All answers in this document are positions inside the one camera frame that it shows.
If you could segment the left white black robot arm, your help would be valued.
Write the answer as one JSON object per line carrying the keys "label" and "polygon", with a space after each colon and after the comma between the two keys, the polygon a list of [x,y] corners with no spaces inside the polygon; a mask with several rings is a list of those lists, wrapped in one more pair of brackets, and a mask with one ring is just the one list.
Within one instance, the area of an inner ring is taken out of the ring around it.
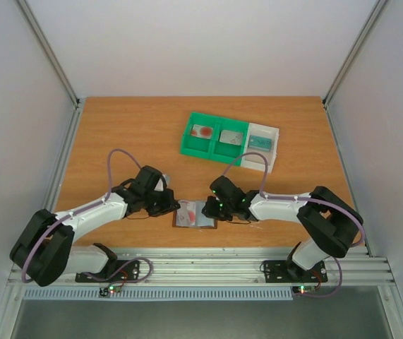
{"label": "left white black robot arm", "polygon": [[137,176],[112,187],[104,196],[76,209],[32,215],[9,254],[22,270],[25,283],[51,285],[61,275],[83,274],[90,281],[107,282],[127,265],[103,244],[74,247],[82,236],[110,222],[145,210],[156,218],[178,210],[174,192],[157,169],[144,166]]}

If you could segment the brown leather card holder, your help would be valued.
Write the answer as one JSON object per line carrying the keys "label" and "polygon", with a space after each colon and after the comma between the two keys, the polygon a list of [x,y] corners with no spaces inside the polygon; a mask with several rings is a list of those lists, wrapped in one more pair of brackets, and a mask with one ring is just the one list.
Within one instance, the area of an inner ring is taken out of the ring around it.
{"label": "brown leather card holder", "polygon": [[191,229],[217,229],[217,221],[203,214],[205,202],[179,200],[180,207],[174,211],[172,227]]}

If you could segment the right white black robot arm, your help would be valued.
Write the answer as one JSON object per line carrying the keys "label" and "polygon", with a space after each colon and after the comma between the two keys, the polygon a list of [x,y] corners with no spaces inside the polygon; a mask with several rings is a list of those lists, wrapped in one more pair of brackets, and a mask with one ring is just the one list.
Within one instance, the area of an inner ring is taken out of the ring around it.
{"label": "right white black robot arm", "polygon": [[282,264],[290,282],[301,282],[325,259],[344,258],[348,250],[365,239],[363,218],[324,186],[299,195],[274,195],[243,191],[225,176],[210,185],[202,213],[205,217],[231,222],[280,220],[300,224],[309,239],[297,244]]}

